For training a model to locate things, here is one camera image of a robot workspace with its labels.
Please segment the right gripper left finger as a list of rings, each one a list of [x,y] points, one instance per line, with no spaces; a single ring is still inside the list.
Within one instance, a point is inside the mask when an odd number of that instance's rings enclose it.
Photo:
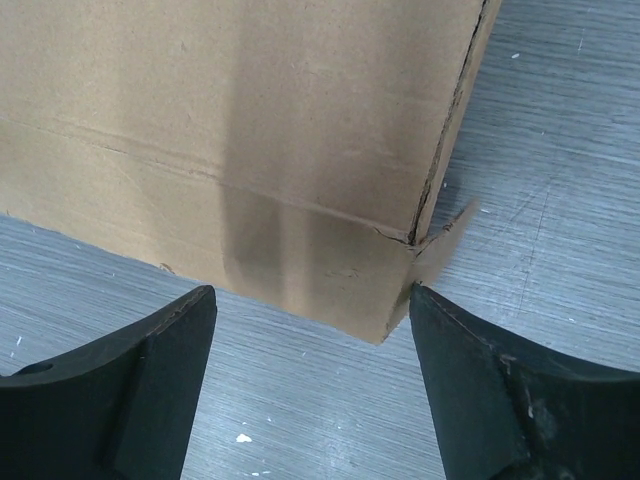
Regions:
[[[216,323],[199,286],[1,379],[4,479],[178,479]]]

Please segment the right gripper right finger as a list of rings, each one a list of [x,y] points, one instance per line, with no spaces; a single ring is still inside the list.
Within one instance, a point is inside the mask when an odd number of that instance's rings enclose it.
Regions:
[[[446,478],[638,478],[638,373],[542,346],[419,284],[409,317]]]

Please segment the cardboard box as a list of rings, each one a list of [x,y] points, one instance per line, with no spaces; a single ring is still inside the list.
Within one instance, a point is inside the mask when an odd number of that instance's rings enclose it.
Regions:
[[[379,344],[496,1],[5,1],[1,209]]]

